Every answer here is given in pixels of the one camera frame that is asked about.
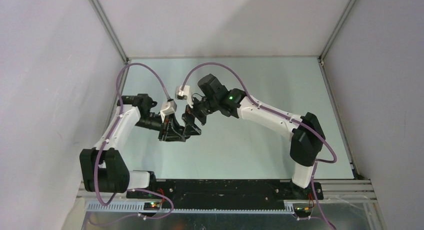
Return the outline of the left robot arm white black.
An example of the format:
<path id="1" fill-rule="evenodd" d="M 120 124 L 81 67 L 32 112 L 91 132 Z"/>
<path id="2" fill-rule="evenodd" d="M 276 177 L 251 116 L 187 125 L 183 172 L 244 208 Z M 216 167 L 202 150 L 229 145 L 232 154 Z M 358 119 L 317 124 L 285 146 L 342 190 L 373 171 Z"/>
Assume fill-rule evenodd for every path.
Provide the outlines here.
<path id="1" fill-rule="evenodd" d="M 121 156 L 134 127 L 158 132 L 158 139 L 164 142 L 185 142 L 190 138 L 186 127 L 181 126 L 172 109 L 172 101 L 166 101 L 159 113 L 151 112 L 157 105 L 147 94 L 123 96 L 106 132 L 90 149 L 83 149 L 79 155 L 84 188 L 88 192 L 124 193 L 138 188 L 146 198 L 156 196 L 158 184 L 151 171 L 130 171 Z"/>

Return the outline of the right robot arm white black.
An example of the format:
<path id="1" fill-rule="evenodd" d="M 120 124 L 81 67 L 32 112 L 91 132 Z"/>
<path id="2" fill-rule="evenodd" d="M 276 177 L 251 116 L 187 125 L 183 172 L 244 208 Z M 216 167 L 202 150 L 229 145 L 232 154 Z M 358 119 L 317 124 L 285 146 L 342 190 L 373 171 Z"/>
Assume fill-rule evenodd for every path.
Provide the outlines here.
<path id="1" fill-rule="evenodd" d="M 221 112 L 226 117 L 255 122 L 288 139 L 289 155 L 295 162 L 291 193 L 298 199 L 310 194 L 314 163 L 326 138 L 318 118 L 313 113 L 308 112 L 301 116 L 264 104 L 248 96 L 244 90 L 228 90 L 212 74 L 201 78 L 197 85 L 203 92 L 200 100 L 193 98 L 192 90 L 187 85 L 178 86 L 175 91 L 178 99 L 187 100 L 187 112 L 201 124 L 206 123 L 208 115 Z"/>

